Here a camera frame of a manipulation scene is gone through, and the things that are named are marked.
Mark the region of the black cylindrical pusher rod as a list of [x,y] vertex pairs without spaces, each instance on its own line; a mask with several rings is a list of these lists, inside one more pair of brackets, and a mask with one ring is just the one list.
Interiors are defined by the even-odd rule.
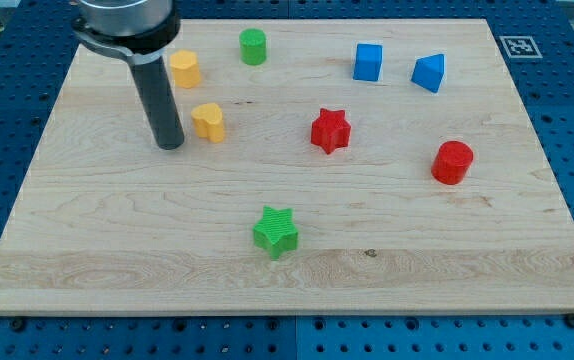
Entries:
[[185,136],[163,59],[131,65],[130,72],[157,146],[178,148]]

